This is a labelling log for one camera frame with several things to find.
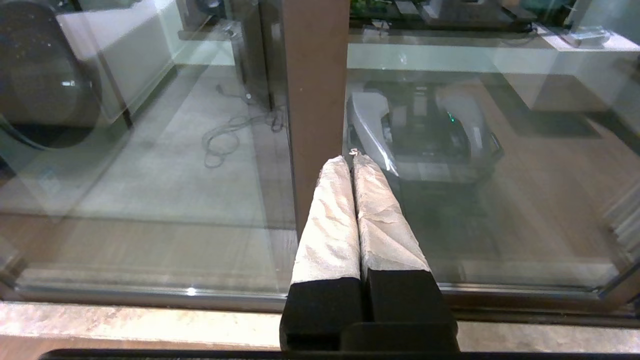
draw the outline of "black cable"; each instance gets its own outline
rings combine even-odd
[[[225,94],[221,87],[218,85],[216,87],[217,91],[224,96],[227,97],[237,97],[238,99],[242,99],[244,103],[248,106],[257,106],[253,104],[250,100],[250,97],[242,97],[238,95],[227,95]],[[202,148],[205,151],[204,156],[204,167],[205,168],[219,168],[224,164],[227,156],[233,154],[240,147],[240,137],[236,134],[236,131],[242,130],[245,127],[252,126],[254,124],[259,124],[260,121],[263,121],[265,125],[268,125],[271,128],[272,133],[279,133],[284,128],[284,113],[285,109],[282,106],[275,111],[265,112],[261,115],[255,117],[248,116],[236,116],[232,117],[228,120],[228,122],[222,126],[215,127],[212,130],[207,131],[202,135]],[[214,145],[214,141],[216,139],[220,139],[222,137],[230,137],[232,139],[232,144],[226,148],[216,149],[212,147]]]
[[[525,41],[516,42],[516,41],[512,41],[512,39],[502,38],[500,40],[500,42],[502,42],[503,44],[505,44],[507,46],[510,46],[510,47],[522,47],[522,46],[525,46],[525,45],[529,44],[533,40],[536,40],[537,38],[541,38],[541,36],[539,36],[539,34],[538,34],[538,27],[533,25],[531,27],[530,32],[526,33],[526,36],[524,36],[522,38],[518,38],[518,39],[513,39],[513,40],[525,40]]]

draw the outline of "floor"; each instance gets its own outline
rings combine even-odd
[[[206,132],[260,115],[233,96],[240,90],[235,72],[176,68],[64,217],[44,216],[12,179],[25,201],[0,206],[0,236],[28,263],[18,284],[286,293],[297,248],[286,134],[258,133],[269,126],[254,122],[234,133],[237,149],[222,166],[204,165]],[[211,146],[225,151],[233,142],[221,136]],[[275,153],[275,163],[260,164],[272,169],[266,176],[257,152]],[[266,209],[264,197],[274,195],[280,208]]]
[[[603,215],[640,181],[640,156],[581,115],[522,111],[504,79],[467,77],[440,93],[453,90],[474,96],[505,155],[473,190],[434,196],[423,184],[401,185],[436,279],[591,289],[625,270],[632,259]]]

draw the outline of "glass enclosure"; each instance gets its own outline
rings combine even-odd
[[[0,274],[18,296],[287,293],[279,6],[0,1]]]
[[[638,13],[0,0],[0,298],[278,311],[320,168],[358,148],[454,310],[630,308]]]
[[[351,1],[344,151],[386,172],[441,285],[597,293],[637,264],[639,12]]]

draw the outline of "wooden floor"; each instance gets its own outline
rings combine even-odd
[[[63,348],[112,348],[154,350],[273,350],[234,345],[200,343],[167,343],[161,341],[124,341],[93,339],[46,339],[18,336],[0,336],[0,360],[37,360],[42,354]]]
[[[519,135],[485,85],[454,87],[479,101],[505,152],[478,191],[486,239],[467,236],[447,248],[467,280],[599,286],[614,275],[609,265],[623,270],[602,215],[640,181],[640,157],[590,120],[589,136]]]

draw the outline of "gray floor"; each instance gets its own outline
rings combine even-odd
[[[242,100],[216,92],[236,80],[208,72],[192,79],[179,72],[134,119],[127,145],[71,216],[265,226],[250,127],[236,132],[239,146],[223,166],[204,166],[202,136],[248,116]],[[214,146],[231,141],[221,137]]]

